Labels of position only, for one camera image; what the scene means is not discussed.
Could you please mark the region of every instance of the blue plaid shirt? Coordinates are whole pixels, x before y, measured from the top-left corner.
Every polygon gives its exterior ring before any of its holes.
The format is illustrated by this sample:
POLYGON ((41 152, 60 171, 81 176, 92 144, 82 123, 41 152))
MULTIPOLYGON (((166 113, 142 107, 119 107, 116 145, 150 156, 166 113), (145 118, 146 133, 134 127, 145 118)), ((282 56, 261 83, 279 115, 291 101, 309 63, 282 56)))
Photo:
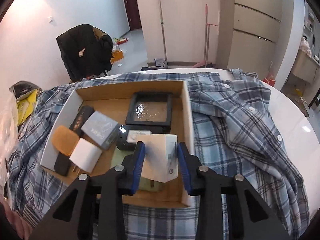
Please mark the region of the blue plaid shirt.
MULTIPOLYGON (((288 159, 284 142, 268 111, 270 90, 256 74, 230 70, 234 81, 217 73, 126 73, 111 80, 92 80, 44 91, 26 133, 9 163, 13 208, 31 225, 41 220, 66 189, 40 166, 49 132, 74 89, 110 83, 185 80, 191 100, 195 155, 218 174, 243 174, 284 228, 297 239, 310 223, 303 178, 288 159)), ((223 202, 224 238, 228 239, 226 200, 223 202)), ((155 209, 124 205, 128 239, 194 239, 199 198, 183 209, 155 209)))

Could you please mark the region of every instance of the person's hand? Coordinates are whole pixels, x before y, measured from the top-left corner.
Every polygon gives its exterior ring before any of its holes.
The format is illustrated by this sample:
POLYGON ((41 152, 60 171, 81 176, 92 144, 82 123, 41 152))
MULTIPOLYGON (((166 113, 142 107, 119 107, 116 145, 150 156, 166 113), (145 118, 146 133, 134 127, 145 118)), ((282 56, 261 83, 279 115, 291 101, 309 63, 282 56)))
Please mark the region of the person's hand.
POLYGON ((17 212, 13 212, 10 209, 8 203, 2 196, 0 196, 0 203, 4 207, 4 212, 7 220, 14 228, 14 230, 16 230, 18 236, 21 239, 28 240, 32 232, 32 227, 22 217, 20 217, 17 212))

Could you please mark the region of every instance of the open cardboard box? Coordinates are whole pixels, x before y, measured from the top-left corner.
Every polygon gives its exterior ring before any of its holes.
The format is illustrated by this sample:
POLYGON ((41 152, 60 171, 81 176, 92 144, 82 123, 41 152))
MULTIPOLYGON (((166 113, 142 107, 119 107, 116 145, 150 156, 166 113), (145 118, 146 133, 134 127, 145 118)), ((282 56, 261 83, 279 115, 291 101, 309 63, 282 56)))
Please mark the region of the open cardboard box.
MULTIPOLYGON (((54 131, 60 125, 69 127, 82 105, 92 106, 96 111, 111 117, 120 124, 124 124, 133 94, 141 91, 172 93, 170 133, 177 135, 178 143, 185 142, 190 154, 193 155, 193 120, 187 83, 185 81, 143 81, 106 84, 74 90, 52 127, 40 164, 49 173, 69 185, 77 178, 77 172, 72 172, 73 166, 71 166, 66 177, 54 171, 54 164, 58 156, 58 151, 51 143, 54 131)), ((88 136, 84 135, 83 138, 95 144, 88 136)), ((108 150, 102 152, 95 168, 89 174, 91 177, 104 174, 110 169, 115 147, 116 141, 112 143, 108 150)), ((123 203, 159 208, 188 207, 191 205, 190 200, 184 190, 180 170, 178 171, 178 178, 165 183, 164 189, 160 192, 138 190, 134 196, 123 196, 123 203)))

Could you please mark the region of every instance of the door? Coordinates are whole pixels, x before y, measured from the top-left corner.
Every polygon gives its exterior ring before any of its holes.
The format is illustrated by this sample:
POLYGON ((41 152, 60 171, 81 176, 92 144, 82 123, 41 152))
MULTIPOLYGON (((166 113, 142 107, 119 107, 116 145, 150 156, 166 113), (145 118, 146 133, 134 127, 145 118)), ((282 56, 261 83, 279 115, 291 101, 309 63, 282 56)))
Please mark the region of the door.
POLYGON ((141 20, 137 0, 124 0, 125 10, 129 21, 130 30, 141 29, 141 20))

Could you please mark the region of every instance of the gray box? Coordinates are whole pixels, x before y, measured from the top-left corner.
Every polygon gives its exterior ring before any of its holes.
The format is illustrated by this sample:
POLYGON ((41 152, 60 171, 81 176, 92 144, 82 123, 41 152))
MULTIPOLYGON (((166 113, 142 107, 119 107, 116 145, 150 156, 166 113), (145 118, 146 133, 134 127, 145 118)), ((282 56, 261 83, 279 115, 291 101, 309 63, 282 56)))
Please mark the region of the gray box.
POLYGON ((81 130, 104 150, 109 149, 119 129, 118 122, 98 111, 95 111, 81 127, 81 130))

